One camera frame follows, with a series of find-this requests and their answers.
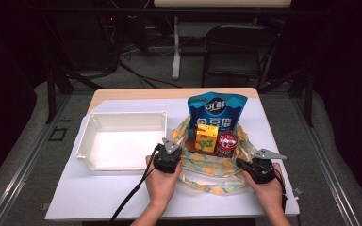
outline white surface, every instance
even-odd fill
[[[189,114],[187,99],[155,99],[132,101],[104,101],[92,112],[166,111],[167,137]],[[250,141],[257,149],[279,153],[263,106],[258,98],[249,98],[239,119]],[[80,131],[86,125],[81,123]],[[77,136],[72,155],[61,175],[55,196],[46,214],[51,220],[109,220],[129,192],[140,181],[138,171],[90,171],[82,160],[74,157],[80,143]],[[288,195],[286,214],[298,215],[288,175],[279,162]],[[118,218],[137,218],[149,201],[145,183],[124,207]],[[249,187],[228,195],[212,195],[196,191],[178,182],[164,218],[253,218],[264,213]]]
[[[155,0],[156,7],[287,8],[291,0]]]
[[[144,170],[166,125],[166,112],[91,113],[75,156],[90,170]]]

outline blue snack bag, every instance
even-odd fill
[[[219,126],[219,133],[234,131],[247,101],[243,95],[217,92],[189,97],[189,138],[195,138],[198,123]]]

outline white table leg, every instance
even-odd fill
[[[178,17],[174,17],[174,62],[173,62],[173,75],[172,79],[177,80],[180,78],[180,42],[178,33]]]

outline human hand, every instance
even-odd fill
[[[278,163],[272,165],[276,169],[275,173],[279,172],[278,176],[283,179],[280,165]],[[282,208],[283,189],[280,182],[274,179],[266,184],[256,184],[248,172],[244,171],[243,176],[248,185],[254,190],[255,196],[271,224],[289,225]]]
[[[151,156],[146,156],[149,163]],[[148,172],[153,170],[145,179],[146,188],[149,193],[149,204],[143,213],[131,225],[132,226],[154,226],[164,213],[172,199],[178,175],[181,173],[181,161],[175,169],[175,173],[164,173],[154,169],[153,164],[149,166]]]
[[[151,159],[151,156],[146,156],[146,163]],[[173,196],[175,184],[178,179],[178,175],[181,173],[181,161],[175,169],[175,173],[164,173],[157,169],[154,169],[145,180],[146,187],[148,189],[150,205],[159,208],[164,212],[166,210],[170,199]]]

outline desk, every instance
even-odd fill
[[[250,141],[257,148],[278,152],[267,121],[263,106],[255,89],[100,89],[91,100],[89,113],[165,110],[168,113],[168,135],[189,114],[187,99],[208,91],[237,93],[248,97],[247,104],[239,119]],[[81,123],[80,131],[85,126]],[[90,171],[86,164],[75,158],[78,134],[72,154],[58,182],[55,196],[45,219],[55,221],[109,220],[128,193],[139,182],[139,171]],[[279,162],[283,172],[288,195],[286,214],[299,214],[298,203],[293,198],[292,188],[285,167]],[[137,218],[148,203],[149,196],[145,184],[132,197],[118,216],[118,219]],[[196,191],[178,182],[168,209],[162,218],[254,218],[264,213],[249,187],[228,195],[212,195]]]

